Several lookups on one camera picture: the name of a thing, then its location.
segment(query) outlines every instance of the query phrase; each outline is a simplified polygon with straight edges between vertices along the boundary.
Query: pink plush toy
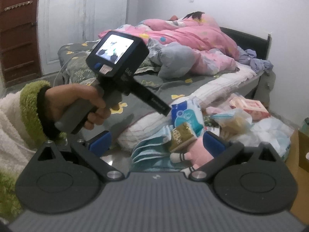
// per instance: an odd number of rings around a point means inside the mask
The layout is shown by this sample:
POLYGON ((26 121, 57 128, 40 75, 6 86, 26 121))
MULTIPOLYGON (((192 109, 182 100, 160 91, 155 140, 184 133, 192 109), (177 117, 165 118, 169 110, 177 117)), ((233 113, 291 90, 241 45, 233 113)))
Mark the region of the pink plush toy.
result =
POLYGON ((191 161, 192 167, 182 170, 187 177, 191 172, 200 168, 213 158, 214 157, 203 146, 203 136, 199 137, 196 141, 189 145, 186 153, 172 153, 170 155, 172 163, 178 163, 185 160, 191 161))

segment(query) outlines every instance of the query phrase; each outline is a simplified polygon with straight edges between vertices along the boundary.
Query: blue pad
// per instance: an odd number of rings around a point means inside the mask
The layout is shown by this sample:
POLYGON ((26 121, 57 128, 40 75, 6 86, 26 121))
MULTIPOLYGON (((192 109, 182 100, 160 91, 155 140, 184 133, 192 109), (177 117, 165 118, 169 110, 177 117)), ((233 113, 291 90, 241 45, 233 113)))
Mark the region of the blue pad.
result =
POLYGON ((216 135, 210 135, 205 132, 203 135, 203 146, 215 158, 225 151, 226 146, 219 139, 214 138, 216 135))
POLYGON ((112 135, 110 132, 103 132, 89 140, 89 151, 101 157, 112 145, 112 135))

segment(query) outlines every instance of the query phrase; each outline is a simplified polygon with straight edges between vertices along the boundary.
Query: metal screw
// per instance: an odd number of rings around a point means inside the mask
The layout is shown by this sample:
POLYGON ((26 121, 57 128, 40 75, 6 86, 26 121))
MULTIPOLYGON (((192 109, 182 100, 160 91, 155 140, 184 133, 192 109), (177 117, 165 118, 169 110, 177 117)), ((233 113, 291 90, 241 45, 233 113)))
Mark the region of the metal screw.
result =
POLYGON ((122 173, 119 171, 109 171, 106 175, 110 179, 118 179, 122 176, 122 173))
POLYGON ((204 179, 206 178, 207 174, 203 171, 194 171, 192 173, 192 177, 195 179, 204 179))

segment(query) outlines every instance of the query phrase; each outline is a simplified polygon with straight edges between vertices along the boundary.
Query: gray plastic panel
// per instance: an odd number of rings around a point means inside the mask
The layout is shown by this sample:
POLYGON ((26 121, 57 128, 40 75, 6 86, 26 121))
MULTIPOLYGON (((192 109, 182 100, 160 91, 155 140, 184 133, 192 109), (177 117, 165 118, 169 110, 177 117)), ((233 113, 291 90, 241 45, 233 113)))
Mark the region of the gray plastic panel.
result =
POLYGON ((269 216, 240 213, 222 204, 204 183, 182 173, 131 173, 106 185, 88 206, 68 214, 25 211, 13 232, 301 232, 284 211, 269 216))

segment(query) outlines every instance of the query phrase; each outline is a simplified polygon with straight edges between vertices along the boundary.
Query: pink comforter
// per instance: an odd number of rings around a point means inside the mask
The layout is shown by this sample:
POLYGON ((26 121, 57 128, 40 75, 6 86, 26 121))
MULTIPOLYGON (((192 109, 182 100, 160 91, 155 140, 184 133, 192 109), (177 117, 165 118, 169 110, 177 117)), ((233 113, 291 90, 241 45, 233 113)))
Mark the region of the pink comforter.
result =
MULTIPOLYGON (((192 18, 177 21, 147 19, 137 26, 126 24, 116 30, 141 37, 145 43, 148 43, 149 38, 154 38, 162 44, 178 42, 191 47, 198 55, 192 70, 196 74, 209 74, 205 58, 210 58, 216 63, 218 71, 235 70, 235 60, 239 59, 235 41, 224 34, 216 21, 206 14, 202 15, 201 20, 192 18), (212 49, 218 49, 224 55, 209 53, 208 51, 212 49)), ((109 30, 101 32, 99 37, 103 38, 107 32, 109 30)))

